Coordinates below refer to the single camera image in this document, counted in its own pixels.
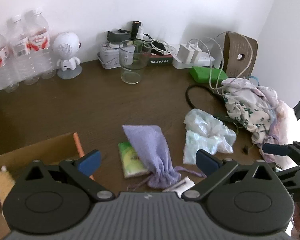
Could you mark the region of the white charger plug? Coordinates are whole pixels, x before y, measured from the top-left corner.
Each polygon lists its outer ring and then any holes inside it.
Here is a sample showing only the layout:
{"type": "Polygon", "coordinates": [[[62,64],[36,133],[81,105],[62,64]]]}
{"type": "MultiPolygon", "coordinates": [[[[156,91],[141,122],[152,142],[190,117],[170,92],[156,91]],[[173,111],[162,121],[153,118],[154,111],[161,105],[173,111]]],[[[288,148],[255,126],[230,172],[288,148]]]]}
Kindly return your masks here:
{"type": "Polygon", "coordinates": [[[197,64],[200,60],[200,57],[201,57],[203,51],[199,48],[198,41],[194,44],[191,44],[191,48],[194,51],[191,62],[197,64]]]}
{"type": "Polygon", "coordinates": [[[185,64],[189,64],[192,60],[192,57],[194,55],[194,49],[191,47],[191,43],[183,43],[180,45],[177,58],[185,64]]]}

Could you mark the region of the brown cardboard piece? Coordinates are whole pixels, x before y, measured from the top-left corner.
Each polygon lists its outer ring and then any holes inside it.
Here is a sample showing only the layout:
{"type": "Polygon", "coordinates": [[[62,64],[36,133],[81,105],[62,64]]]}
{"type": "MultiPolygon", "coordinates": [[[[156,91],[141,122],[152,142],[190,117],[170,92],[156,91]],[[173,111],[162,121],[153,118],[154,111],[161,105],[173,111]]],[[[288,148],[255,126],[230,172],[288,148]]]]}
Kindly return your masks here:
{"type": "Polygon", "coordinates": [[[249,67],[240,77],[249,77],[253,72],[258,51],[258,42],[253,38],[245,38],[242,35],[229,31],[225,34],[223,71],[228,77],[236,77],[247,66],[251,56],[253,57],[249,67]],[[253,53],[245,38],[249,41],[253,53]]]}

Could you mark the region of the white robot-shaped speaker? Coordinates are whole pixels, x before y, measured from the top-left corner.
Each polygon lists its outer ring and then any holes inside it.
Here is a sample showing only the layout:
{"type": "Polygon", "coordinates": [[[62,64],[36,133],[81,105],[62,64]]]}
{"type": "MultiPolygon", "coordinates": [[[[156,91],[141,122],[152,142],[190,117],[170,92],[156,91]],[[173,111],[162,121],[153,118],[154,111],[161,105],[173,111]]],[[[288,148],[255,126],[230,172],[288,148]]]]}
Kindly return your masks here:
{"type": "Polygon", "coordinates": [[[73,32],[64,32],[55,38],[52,50],[57,56],[57,75],[62,80],[74,79],[81,74],[81,61],[76,56],[80,48],[79,37],[73,32]]]}

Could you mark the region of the clear glass cup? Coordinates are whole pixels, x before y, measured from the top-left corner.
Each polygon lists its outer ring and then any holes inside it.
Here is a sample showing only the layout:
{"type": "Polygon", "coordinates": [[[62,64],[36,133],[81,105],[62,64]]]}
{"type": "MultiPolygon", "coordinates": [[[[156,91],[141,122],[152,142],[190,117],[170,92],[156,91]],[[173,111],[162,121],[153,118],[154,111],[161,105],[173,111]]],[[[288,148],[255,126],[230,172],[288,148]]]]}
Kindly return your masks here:
{"type": "Polygon", "coordinates": [[[141,81],[142,71],[148,64],[150,46],[141,40],[126,40],[119,44],[121,80],[134,85],[141,81]]]}

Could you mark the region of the white power strip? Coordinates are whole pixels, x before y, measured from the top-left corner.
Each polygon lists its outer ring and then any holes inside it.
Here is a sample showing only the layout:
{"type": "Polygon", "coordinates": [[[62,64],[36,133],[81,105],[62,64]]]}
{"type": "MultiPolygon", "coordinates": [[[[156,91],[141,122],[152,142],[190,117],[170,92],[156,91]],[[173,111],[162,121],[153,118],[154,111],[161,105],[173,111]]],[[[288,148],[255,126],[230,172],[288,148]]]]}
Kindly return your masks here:
{"type": "Polygon", "coordinates": [[[210,67],[214,65],[215,58],[207,52],[203,52],[198,43],[182,43],[172,55],[172,65],[176,69],[186,69],[192,67],[210,67]]]}

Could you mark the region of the small white spray bottle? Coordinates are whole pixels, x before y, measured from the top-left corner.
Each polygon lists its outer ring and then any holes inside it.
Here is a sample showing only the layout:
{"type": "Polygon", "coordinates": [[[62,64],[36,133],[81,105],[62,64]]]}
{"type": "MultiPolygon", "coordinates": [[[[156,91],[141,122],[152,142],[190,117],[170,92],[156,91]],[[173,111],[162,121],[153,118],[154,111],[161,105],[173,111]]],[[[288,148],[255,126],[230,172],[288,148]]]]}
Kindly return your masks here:
{"type": "Polygon", "coordinates": [[[144,37],[144,31],[143,31],[143,26],[142,26],[142,23],[139,25],[138,27],[138,32],[136,34],[136,39],[138,40],[142,40],[144,37]]]}

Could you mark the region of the small white tube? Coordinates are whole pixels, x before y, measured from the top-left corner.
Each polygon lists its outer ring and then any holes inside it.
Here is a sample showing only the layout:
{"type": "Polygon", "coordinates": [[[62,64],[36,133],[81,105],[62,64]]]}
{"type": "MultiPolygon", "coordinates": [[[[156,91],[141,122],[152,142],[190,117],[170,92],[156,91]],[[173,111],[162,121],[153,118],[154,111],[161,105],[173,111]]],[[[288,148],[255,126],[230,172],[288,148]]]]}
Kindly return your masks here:
{"type": "Polygon", "coordinates": [[[171,187],[164,189],[163,192],[175,192],[179,198],[181,198],[181,195],[192,188],[195,185],[195,183],[189,178],[185,177],[176,184],[172,185],[171,187]]]}

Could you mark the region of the translucent plastic bag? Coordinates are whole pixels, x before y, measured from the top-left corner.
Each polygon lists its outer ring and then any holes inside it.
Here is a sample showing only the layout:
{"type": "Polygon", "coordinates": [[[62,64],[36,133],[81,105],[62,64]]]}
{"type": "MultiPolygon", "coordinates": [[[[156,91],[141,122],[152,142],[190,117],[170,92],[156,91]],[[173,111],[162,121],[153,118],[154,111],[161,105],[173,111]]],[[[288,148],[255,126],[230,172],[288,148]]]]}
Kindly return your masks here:
{"type": "Polygon", "coordinates": [[[211,155],[217,152],[233,154],[236,133],[222,121],[200,109],[192,109],[184,119],[186,137],[183,163],[195,165],[198,150],[211,155]]]}

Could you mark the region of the floral cloth pile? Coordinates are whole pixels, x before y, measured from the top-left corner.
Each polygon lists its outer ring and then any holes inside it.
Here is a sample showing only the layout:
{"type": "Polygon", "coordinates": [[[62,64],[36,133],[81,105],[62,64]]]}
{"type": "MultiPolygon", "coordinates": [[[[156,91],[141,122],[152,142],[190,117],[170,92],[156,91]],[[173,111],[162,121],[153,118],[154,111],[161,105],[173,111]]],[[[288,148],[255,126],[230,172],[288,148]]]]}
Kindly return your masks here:
{"type": "Polygon", "coordinates": [[[222,81],[222,92],[228,116],[251,133],[251,140],[268,163],[286,170],[296,166],[289,157],[266,154],[262,146],[291,144],[297,126],[294,109],[279,100],[277,92],[256,86],[247,79],[228,78],[222,81]]]}

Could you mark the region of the black hair band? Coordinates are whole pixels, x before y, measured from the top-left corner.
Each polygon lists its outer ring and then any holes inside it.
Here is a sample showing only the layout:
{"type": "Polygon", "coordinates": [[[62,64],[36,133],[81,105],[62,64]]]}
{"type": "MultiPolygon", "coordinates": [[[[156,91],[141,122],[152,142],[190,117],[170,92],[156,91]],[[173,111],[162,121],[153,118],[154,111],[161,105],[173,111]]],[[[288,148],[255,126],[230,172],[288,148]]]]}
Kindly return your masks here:
{"type": "Polygon", "coordinates": [[[202,104],[210,104],[214,106],[214,103],[218,103],[218,107],[220,107],[221,109],[225,109],[225,101],[222,96],[214,93],[211,88],[199,84],[190,85],[185,91],[185,99],[191,109],[197,108],[197,106],[193,103],[190,97],[190,91],[197,88],[204,90],[204,96],[203,99],[201,99],[202,104]]]}

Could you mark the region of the green tissue packet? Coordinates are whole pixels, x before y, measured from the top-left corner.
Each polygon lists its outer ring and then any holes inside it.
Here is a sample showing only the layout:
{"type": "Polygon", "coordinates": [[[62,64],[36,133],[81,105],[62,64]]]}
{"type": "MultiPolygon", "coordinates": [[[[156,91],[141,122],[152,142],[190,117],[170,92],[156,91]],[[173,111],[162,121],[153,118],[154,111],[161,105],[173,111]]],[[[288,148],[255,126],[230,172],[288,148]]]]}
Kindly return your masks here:
{"type": "Polygon", "coordinates": [[[134,147],[129,142],[118,144],[123,175],[125,178],[132,178],[149,174],[149,170],[140,160],[134,147]]]}

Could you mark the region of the black cylindrical bottle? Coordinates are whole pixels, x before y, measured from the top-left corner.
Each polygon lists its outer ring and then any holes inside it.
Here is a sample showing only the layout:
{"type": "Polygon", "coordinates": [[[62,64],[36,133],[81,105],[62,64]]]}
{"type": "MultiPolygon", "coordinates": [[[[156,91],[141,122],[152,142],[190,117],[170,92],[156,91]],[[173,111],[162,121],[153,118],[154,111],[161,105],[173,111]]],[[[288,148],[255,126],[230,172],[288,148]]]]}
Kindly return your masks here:
{"type": "Polygon", "coordinates": [[[134,40],[136,39],[139,27],[142,25],[142,22],[140,21],[133,21],[132,23],[132,29],[131,29],[131,38],[134,40]]]}

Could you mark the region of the dark tea box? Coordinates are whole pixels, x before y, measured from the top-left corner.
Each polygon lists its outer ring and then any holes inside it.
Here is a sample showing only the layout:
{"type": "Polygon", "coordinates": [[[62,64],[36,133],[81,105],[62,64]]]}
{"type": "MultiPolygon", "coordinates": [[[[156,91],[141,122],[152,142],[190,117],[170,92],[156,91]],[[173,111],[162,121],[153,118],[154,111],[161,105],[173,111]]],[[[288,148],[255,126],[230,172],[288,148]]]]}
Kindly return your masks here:
{"type": "Polygon", "coordinates": [[[153,53],[147,53],[141,57],[141,63],[144,66],[167,66],[173,61],[173,56],[168,55],[157,55],[153,53]]]}

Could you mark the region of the purple drawstring cloth pouch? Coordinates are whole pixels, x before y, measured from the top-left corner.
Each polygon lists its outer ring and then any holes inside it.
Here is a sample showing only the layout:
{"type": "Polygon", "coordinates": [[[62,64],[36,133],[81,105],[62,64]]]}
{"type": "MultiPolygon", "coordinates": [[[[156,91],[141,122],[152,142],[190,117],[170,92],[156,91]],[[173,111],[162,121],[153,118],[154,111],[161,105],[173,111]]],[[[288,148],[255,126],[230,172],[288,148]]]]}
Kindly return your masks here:
{"type": "Polygon", "coordinates": [[[151,173],[145,183],[152,189],[166,189],[181,180],[181,171],[205,178],[202,172],[187,170],[181,166],[174,167],[166,138],[157,125],[123,125],[122,129],[151,173]]]}

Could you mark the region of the right clear water bottle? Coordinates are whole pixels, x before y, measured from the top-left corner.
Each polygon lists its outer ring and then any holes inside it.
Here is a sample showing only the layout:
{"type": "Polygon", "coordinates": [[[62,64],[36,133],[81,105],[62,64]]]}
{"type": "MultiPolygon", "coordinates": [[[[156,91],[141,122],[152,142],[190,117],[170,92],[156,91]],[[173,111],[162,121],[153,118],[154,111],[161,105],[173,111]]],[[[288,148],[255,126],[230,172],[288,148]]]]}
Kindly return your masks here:
{"type": "Polygon", "coordinates": [[[42,8],[27,12],[25,22],[34,66],[42,79],[50,79],[56,74],[56,69],[52,61],[49,24],[42,8]]]}

